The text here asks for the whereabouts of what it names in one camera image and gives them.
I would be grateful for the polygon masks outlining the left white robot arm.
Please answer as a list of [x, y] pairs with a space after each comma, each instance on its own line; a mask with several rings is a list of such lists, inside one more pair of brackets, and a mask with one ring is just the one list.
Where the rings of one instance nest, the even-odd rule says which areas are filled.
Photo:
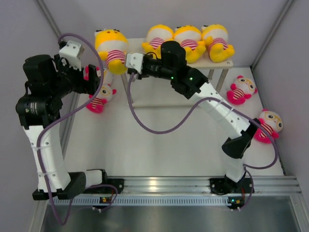
[[26, 133], [35, 158], [38, 187], [33, 192], [35, 201], [57, 196], [72, 199], [92, 186], [98, 193], [108, 190], [109, 181], [103, 169], [68, 172], [59, 136], [62, 98], [68, 94], [93, 95], [99, 85], [94, 65], [88, 65], [89, 78], [84, 69], [59, 55], [36, 55], [25, 60], [26, 92], [16, 104], [20, 124]]

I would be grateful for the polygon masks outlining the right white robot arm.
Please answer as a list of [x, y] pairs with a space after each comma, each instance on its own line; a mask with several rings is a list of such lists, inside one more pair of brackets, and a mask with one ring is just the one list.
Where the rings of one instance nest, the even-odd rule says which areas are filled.
[[160, 59], [134, 53], [127, 56], [126, 62], [137, 71], [139, 79], [152, 76], [169, 80], [177, 93], [200, 106], [226, 131], [228, 138], [222, 145], [226, 155], [225, 186], [231, 192], [242, 188], [243, 155], [257, 130], [257, 122], [238, 114], [201, 71], [188, 66], [185, 49], [175, 41], [162, 44]]

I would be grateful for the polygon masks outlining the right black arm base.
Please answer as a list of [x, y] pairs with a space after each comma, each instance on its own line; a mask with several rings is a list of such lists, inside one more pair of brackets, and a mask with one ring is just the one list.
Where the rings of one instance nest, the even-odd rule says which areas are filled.
[[250, 178], [242, 178], [238, 182], [225, 177], [210, 179], [211, 193], [216, 195], [226, 195], [229, 193], [254, 193], [253, 183]]

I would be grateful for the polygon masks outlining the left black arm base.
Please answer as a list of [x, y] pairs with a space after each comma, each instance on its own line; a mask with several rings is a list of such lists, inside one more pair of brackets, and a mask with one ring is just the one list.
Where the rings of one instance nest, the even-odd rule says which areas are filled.
[[122, 193], [125, 186], [125, 180], [123, 178], [108, 178], [107, 183], [117, 188], [118, 194]]

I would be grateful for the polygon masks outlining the yellow toy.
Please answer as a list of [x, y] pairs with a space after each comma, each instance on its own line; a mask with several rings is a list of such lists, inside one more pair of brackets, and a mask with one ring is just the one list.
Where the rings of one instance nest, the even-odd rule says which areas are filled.
[[212, 62], [223, 62], [235, 54], [233, 45], [228, 43], [228, 31], [223, 25], [203, 25], [201, 31], [202, 40]]
[[202, 41], [201, 31], [192, 25], [176, 27], [173, 39], [185, 49], [186, 61], [197, 62], [206, 51], [205, 43]]
[[162, 24], [155, 25], [149, 29], [141, 46], [146, 54], [152, 52], [161, 59], [161, 45], [173, 40], [173, 35], [174, 31], [170, 27]]
[[122, 75], [127, 71], [125, 66], [129, 43], [117, 29], [98, 29], [95, 35], [95, 49], [109, 72]]

